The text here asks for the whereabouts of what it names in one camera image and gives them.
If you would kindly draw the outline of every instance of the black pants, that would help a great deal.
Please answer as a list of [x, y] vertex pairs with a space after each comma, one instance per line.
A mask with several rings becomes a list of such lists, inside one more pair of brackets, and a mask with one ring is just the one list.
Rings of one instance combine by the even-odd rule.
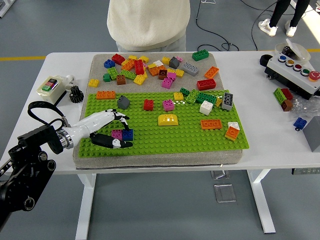
[[[291, 20], [290, 27], [296, 27], [302, 15], [305, 13], [310, 0], [297, 0], [294, 16]], [[281, 16], [285, 13], [290, 5], [290, 0], [279, 0], [274, 8], [273, 15], [270, 20], [270, 27], [277, 26]]]

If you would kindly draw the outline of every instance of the white sweater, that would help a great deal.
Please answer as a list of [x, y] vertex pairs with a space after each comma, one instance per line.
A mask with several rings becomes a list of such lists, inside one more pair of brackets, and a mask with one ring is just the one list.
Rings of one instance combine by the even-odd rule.
[[181, 38], [189, 19], [189, 0], [110, 0], [106, 24], [124, 49], [146, 51]]

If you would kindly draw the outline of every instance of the white sneaker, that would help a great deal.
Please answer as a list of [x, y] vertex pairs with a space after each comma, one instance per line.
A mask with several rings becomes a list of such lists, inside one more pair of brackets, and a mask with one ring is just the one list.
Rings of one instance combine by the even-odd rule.
[[270, 18], [267, 18], [264, 21], [260, 21], [258, 25], [260, 30], [268, 34], [270, 37], [273, 37], [276, 35], [278, 27], [277, 26], [270, 27]]
[[286, 35], [288, 37], [293, 37], [295, 35], [295, 32], [297, 30], [297, 27], [294, 27], [294, 26], [290, 26], [290, 20], [288, 20], [285, 25], [284, 25], [284, 28], [286, 29]]

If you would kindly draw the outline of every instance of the black gear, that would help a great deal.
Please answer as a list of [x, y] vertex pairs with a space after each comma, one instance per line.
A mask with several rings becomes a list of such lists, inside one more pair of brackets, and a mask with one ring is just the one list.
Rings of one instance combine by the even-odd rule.
[[71, 87], [71, 93], [69, 95], [71, 102], [74, 104], [80, 103], [84, 100], [85, 96], [78, 86]]

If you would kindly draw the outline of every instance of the white robotic hand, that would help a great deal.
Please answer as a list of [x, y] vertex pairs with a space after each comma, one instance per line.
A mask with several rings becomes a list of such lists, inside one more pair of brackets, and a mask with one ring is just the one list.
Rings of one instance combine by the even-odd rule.
[[109, 109], [101, 112], [95, 112], [90, 116], [80, 120], [71, 127], [63, 127], [57, 131], [60, 142], [63, 148], [71, 149], [76, 146], [82, 138], [91, 138], [93, 144], [106, 148], [128, 148], [132, 147], [132, 142], [122, 141], [112, 136], [95, 133], [99, 129], [110, 124], [113, 120], [119, 120], [124, 128], [129, 131], [129, 126], [126, 120], [128, 116], [117, 112], [116, 109]]

